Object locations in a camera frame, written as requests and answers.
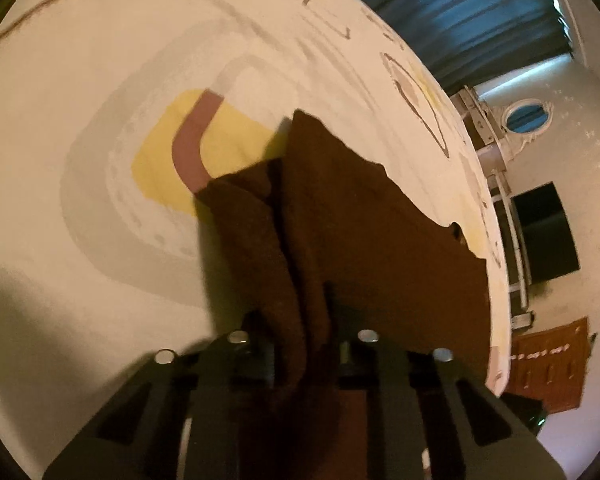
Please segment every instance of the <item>brown fabric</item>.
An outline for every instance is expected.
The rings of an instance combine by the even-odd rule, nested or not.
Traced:
[[[253,433],[276,447],[272,478],[366,479],[366,444],[350,435],[357,424],[354,434],[366,439],[364,397],[333,387],[325,284],[382,337],[417,352],[450,348],[486,378],[485,261],[318,119],[296,111],[283,158],[215,179],[197,197],[211,210],[238,290],[280,346],[283,385]]]

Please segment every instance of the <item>silver screw head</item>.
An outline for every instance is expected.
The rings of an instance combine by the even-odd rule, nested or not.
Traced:
[[[441,363],[448,363],[454,360],[454,354],[449,348],[436,348],[433,351],[433,358]]]
[[[363,343],[377,343],[380,339],[380,336],[375,330],[365,328],[364,330],[358,332],[358,339],[360,339],[360,341]]]
[[[227,336],[227,339],[231,344],[241,345],[249,342],[249,334],[244,330],[234,330]]]
[[[173,350],[169,350],[167,348],[160,350],[154,356],[154,361],[159,365],[168,365],[169,363],[173,363],[173,360],[176,358],[176,352]]]

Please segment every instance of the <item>dark curtain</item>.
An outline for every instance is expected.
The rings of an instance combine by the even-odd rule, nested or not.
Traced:
[[[445,91],[571,52],[553,0],[363,0]]]

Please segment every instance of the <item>yellow pattern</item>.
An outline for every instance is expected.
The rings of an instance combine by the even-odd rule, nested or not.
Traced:
[[[198,216],[190,190],[173,166],[171,145],[180,125],[196,104],[202,90],[178,95],[142,142],[131,164],[131,174],[142,194],[173,210]],[[283,154],[286,137],[276,135],[222,102],[200,142],[200,156],[212,177],[242,170],[261,160]]]

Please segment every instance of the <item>wooden cabinet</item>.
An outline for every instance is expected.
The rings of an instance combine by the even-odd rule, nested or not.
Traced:
[[[577,408],[582,398],[589,355],[587,318],[514,336],[506,391],[541,399],[549,413]]]

